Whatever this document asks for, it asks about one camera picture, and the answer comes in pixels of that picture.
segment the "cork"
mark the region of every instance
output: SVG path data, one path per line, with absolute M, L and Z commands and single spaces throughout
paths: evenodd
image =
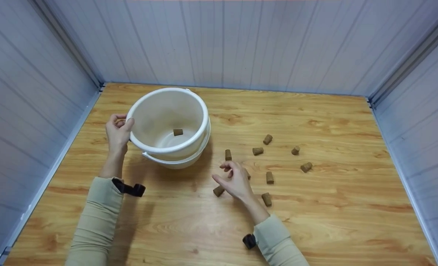
M 312 168 L 312 163 L 310 162 L 301 165 L 301 170 L 305 173 L 307 173 L 311 168 Z
M 300 149 L 301 149 L 301 148 L 300 148 L 299 146 L 295 146 L 295 147 L 293 148 L 293 150 L 291 150 L 292 155 L 298 155 Z
M 249 172 L 245 169 L 245 171 L 247 172 L 247 178 L 250 180 L 251 175 L 249 174 Z
M 217 197 L 220 197 L 220 195 L 222 195 L 222 193 L 224 193 L 225 189 L 220 185 L 220 186 L 214 188 L 213 191 Z
M 230 153 L 230 150 L 225 150 L 225 160 L 226 161 L 232 160 L 232 153 Z
M 263 148 L 253 148 L 251 151 L 253 152 L 253 155 L 256 156 L 263 153 Z
M 263 140 L 263 143 L 264 143 L 265 145 L 268 145 L 268 144 L 270 144 L 270 142 L 271 142 L 272 139 L 273 139 L 273 136 L 270 135 L 270 134 L 268 134 L 268 135 L 266 135 L 265 139 Z
M 274 184 L 275 183 L 275 179 L 273 178 L 272 172 L 266 172 L 266 183 L 267 184 Z
M 263 199 L 263 202 L 265 203 L 266 207 L 270 207 L 271 206 L 271 196 L 270 196 L 270 193 L 266 192 L 265 194 L 262 194 L 261 198 Z
M 173 129 L 173 135 L 175 136 L 183 135 L 183 130 L 181 128 Z

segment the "white wall panel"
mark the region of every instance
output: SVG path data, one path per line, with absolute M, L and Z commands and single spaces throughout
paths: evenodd
M 0 1 L 0 251 L 95 92 L 28 1 Z
M 48 0 L 106 81 L 369 96 L 438 0 Z
M 438 47 L 375 113 L 438 255 Z

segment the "black clip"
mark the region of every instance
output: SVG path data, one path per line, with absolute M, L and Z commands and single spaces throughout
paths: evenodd
M 127 193 L 134 197 L 143 196 L 143 193 L 145 193 L 145 189 L 146 189 L 144 185 L 140 185 L 140 184 L 135 184 L 133 187 L 130 185 L 126 185 L 122 183 L 121 180 L 118 180 L 117 178 L 113 178 L 112 183 L 114 183 L 114 186 L 117 187 L 117 189 L 119 189 L 121 193 Z
M 253 249 L 257 245 L 257 241 L 255 240 L 255 236 L 252 234 L 247 234 L 246 236 L 244 236 L 242 241 L 244 242 L 245 246 L 249 250 Z

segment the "sleeve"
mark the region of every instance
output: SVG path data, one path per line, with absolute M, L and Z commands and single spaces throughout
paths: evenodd
M 257 246 L 270 266 L 309 266 L 276 215 L 257 224 L 253 230 Z
M 96 177 L 93 180 L 66 266 L 107 264 L 122 198 L 123 194 L 112 183 L 112 178 Z

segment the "bucket rim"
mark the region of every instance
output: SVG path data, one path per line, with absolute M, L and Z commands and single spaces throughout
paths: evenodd
M 152 147 L 152 146 L 148 146 L 144 143 L 142 143 L 141 141 L 139 141 L 135 136 L 133 132 L 130 132 L 130 140 L 141 150 L 146 151 L 147 153 L 152 153 L 152 154 L 166 154 L 166 153 L 174 153 L 176 151 L 179 150 L 183 150 L 184 148 L 187 148 L 188 146 L 190 146 L 192 143 L 194 143 L 195 141 L 197 141 L 202 134 L 204 133 L 204 131 L 207 128 L 207 124 L 209 121 L 209 113 L 207 111 L 207 106 L 206 103 L 204 102 L 204 100 L 202 98 L 200 98 L 196 93 L 190 91 L 189 89 L 183 89 L 183 88 L 177 88 L 177 87 L 167 87 L 167 88 L 162 88 L 162 89 L 156 89 L 154 91 L 151 91 L 145 95 L 143 95 L 140 99 L 138 99 L 130 108 L 129 112 L 127 113 L 127 117 L 126 119 L 129 120 L 129 118 L 131 118 L 133 116 L 134 111 L 136 110 L 136 108 L 146 99 L 148 99 L 150 96 L 153 96 L 155 94 L 159 94 L 159 93 L 163 93 L 163 92 L 169 92 L 169 91 L 177 91 L 177 92 L 181 92 L 181 93 L 185 93 L 188 94 L 190 96 L 192 96 L 193 98 L 195 98 L 199 103 L 200 106 L 202 108 L 202 123 L 201 126 L 199 127 L 199 129 L 197 130 L 197 132 L 190 137 L 187 141 L 173 146 L 173 147 L 168 147 L 168 148 L 157 148 L 157 147 Z

